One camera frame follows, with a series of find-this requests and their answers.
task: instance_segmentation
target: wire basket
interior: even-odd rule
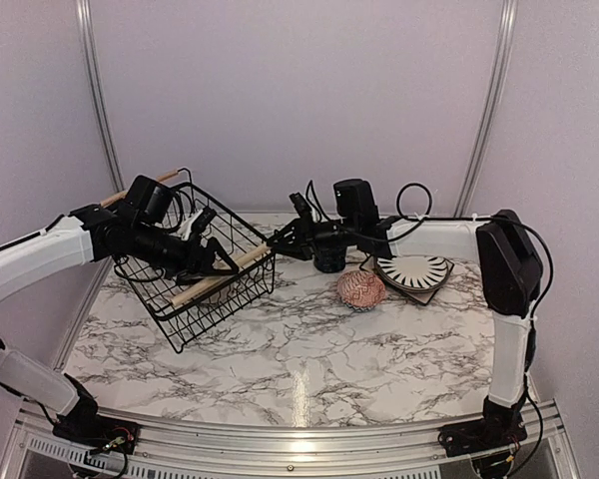
[[[173,229],[182,217],[205,206],[218,214],[203,236],[215,237],[232,256],[240,256],[261,245],[267,238],[218,202],[191,181],[172,187],[176,200],[162,223]],[[230,315],[236,313],[275,287],[276,257],[266,253],[251,265],[241,268],[238,274],[228,276],[223,282],[191,301],[174,307],[171,299],[187,290],[189,285],[177,285],[163,276],[163,271],[130,256],[115,257],[116,274],[126,279],[151,318],[177,353],[184,346],[205,333]]]

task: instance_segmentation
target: vertical metal rail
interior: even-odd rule
[[[78,25],[82,39],[82,47],[84,50],[85,61],[87,65],[87,75],[89,77],[89,86],[91,87],[91,96],[93,97],[93,105],[96,111],[98,120],[98,128],[102,138],[105,155],[107,157],[107,165],[109,167],[109,175],[111,182],[116,190],[123,190],[124,181],[122,172],[118,163],[116,149],[113,144],[109,119],[107,117],[107,109],[104,102],[104,94],[102,92],[102,79],[100,78],[100,70],[98,68],[98,56],[96,53],[96,42],[93,35],[93,25],[91,23],[91,2],[90,0],[77,0],[78,8]]]
[[[501,10],[501,22],[499,24],[499,37],[497,38],[497,47],[495,50],[495,59],[492,66],[492,75],[488,87],[488,95],[481,116],[481,124],[477,132],[477,138],[472,149],[468,171],[461,187],[459,198],[455,206],[454,215],[456,217],[464,216],[470,207],[470,202],[475,192],[479,173],[483,166],[488,147],[488,139],[492,130],[492,123],[497,111],[503,87],[510,63],[510,52],[512,50],[512,37],[517,15],[517,0],[504,0]]]

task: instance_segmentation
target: plate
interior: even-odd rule
[[[391,285],[412,292],[439,289],[450,275],[445,258],[439,256],[397,256],[377,259],[378,274]]]

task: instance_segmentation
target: white wall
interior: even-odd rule
[[[290,210],[360,176],[450,213],[483,110],[502,2],[94,2],[125,181],[173,166],[238,210]],[[408,197],[420,208],[424,199]]]
[[[112,191],[75,2],[0,0],[0,243]],[[95,269],[67,270],[0,304],[0,335],[49,362]],[[0,457],[19,401],[0,388]]]
[[[517,209],[551,245],[533,374],[599,478],[599,0],[520,2],[514,42],[472,208]]]

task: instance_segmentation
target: marble table surface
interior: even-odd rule
[[[269,234],[292,217],[244,218]],[[181,354],[111,272],[65,370],[102,406],[184,420],[357,426],[478,412],[493,323],[478,266],[455,263],[429,306],[391,292],[359,313],[338,301],[339,274],[278,257],[275,291]]]

